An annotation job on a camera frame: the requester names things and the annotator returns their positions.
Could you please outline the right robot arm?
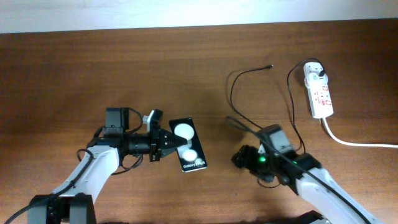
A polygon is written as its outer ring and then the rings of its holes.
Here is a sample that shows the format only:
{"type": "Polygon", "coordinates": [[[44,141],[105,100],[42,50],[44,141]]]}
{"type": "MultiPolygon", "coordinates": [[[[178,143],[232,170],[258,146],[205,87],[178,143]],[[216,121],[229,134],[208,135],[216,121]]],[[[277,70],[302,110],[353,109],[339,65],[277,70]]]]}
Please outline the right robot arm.
{"type": "Polygon", "coordinates": [[[260,131],[238,123],[237,129],[253,134],[259,147],[243,145],[231,158],[261,181],[277,180],[317,210],[296,218],[305,223],[382,223],[344,191],[311,154],[298,154],[277,124],[260,131]]]}

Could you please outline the black smartphone with lit screen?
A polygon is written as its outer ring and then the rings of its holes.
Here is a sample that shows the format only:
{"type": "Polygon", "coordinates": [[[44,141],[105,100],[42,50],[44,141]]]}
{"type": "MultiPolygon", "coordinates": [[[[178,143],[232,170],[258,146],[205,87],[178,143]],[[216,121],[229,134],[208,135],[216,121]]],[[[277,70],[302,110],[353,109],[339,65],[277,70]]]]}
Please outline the black smartphone with lit screen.
{"type": "Polygon", "coordinates": [[[177,148],[177,154],[183,172],[193,172],[208,167],[195,125],[191,118],[169,121],[170,130],[176,136],[184,138],[186,145],[177,148]]]}

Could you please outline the white USB charger plug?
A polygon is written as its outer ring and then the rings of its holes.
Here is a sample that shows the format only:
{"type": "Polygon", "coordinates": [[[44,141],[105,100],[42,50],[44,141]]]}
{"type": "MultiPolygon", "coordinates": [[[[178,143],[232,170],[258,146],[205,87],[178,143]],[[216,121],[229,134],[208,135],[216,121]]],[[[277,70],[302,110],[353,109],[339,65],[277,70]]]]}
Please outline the white USB charger plug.
{"type": "Polygon", "coordinates": [[[303,66],[305,78],[304,83],[307,88],[315,86],[326,85],[328,83],[328,76],[318,62],[308,62],[303,66]]]}

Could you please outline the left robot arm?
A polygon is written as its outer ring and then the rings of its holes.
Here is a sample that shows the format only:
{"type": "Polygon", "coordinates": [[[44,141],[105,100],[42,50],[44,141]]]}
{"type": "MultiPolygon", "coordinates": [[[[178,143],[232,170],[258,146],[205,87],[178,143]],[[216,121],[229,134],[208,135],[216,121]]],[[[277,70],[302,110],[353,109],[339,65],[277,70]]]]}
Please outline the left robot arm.
{"type": "Polygon", "coordinates": [[[140,116],[140,124],[147,126],[144,134],[129,127],[132,108],[107,108],[106,121],[82,149],[84,156],[71,175],[51,194],[36,195],[29,204],[29,223],[96,223],[94,203],[103,186],[112,175],[128,172],[123,165],[126,156],[134,156],[135,169],[148,155],[150,161],[189,146],[195,130],[193,125],[178,122],[170,131],[162,129],[161,110],[140,116]]]}

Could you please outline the white power strip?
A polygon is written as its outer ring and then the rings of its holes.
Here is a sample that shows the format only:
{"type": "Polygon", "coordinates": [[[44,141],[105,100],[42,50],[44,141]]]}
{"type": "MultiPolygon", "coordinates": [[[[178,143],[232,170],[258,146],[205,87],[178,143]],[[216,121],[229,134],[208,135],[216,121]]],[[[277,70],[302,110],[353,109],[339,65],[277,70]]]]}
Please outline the white power strip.
{"type": "Polygon", "coordinates": [[[307,88],[307,92],[313,118],[327,118],[334,113],[328,84],[307,88]]]}

